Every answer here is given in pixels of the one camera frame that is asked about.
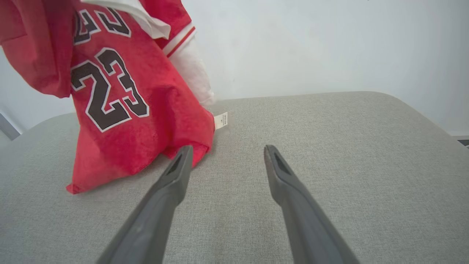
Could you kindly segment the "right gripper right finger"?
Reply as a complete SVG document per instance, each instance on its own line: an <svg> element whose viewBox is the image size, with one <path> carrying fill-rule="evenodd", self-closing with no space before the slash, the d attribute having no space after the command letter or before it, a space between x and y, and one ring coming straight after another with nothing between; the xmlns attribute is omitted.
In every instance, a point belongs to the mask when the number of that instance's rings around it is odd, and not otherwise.
<svg viewBox="0 0 469 264"><path fill-rule="evenodd" d="M273 145L264 148L271 195L281 207L296 264L358 264L329 218Z"/></svg>

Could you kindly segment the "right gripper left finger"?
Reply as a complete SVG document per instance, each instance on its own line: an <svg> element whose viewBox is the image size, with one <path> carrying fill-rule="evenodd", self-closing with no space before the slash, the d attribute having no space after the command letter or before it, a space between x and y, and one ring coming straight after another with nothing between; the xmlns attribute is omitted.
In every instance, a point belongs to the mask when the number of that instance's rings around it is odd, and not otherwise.
<svg viewBox="0 0 469 264"><path fill-rule="evenodd" d="M176 207L183 201L193 147L182 147L131 213L98 264L161 264Z"/></svg>

